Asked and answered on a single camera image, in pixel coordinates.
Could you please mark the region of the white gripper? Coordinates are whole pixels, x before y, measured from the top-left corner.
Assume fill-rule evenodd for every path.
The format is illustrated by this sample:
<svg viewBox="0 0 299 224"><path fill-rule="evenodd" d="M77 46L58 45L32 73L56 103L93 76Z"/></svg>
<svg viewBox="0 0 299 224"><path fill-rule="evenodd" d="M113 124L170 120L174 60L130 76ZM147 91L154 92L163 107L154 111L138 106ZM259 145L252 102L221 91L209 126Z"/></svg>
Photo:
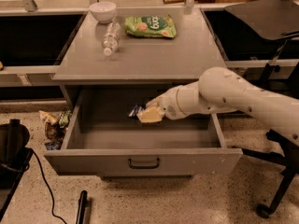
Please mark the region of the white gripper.
<svg viewBox="0 0 299 224"><path fill-rule="evenodd" d="M148 101L146 109L137 114L138 119L142 123L160 122L164 116L171 120L180 119L181 110L178 107L177 94L178 87L175 87Z"/></svg>

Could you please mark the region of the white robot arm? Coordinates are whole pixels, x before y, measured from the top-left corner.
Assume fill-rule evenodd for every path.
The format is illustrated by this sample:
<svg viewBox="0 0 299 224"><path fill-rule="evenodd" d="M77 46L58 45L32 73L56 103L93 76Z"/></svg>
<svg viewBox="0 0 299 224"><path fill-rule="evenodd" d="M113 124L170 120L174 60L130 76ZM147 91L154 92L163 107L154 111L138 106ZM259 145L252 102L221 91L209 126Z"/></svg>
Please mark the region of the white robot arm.
<svg viewBox="0 0 299 224"><path fill-rule="evenodd" d="M169 89L137 113L143 123L193 114L242 111L299 146L299 100L267 91L223 67L207 69L197 81Z"/></svg>

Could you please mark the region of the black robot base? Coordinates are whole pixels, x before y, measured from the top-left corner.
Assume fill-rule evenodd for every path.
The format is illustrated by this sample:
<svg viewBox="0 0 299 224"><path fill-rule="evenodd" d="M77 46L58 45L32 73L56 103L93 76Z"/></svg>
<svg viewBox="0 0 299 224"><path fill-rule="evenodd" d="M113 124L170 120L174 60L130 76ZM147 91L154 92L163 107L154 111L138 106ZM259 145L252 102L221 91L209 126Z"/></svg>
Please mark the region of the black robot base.
<svg viewBox="0 0 299 224"><path fill-rule="evenodd" d="M31 151L26 148L29 131L19 119L0 125L0 220L3 218L22 174L28 170Z"/></svg>

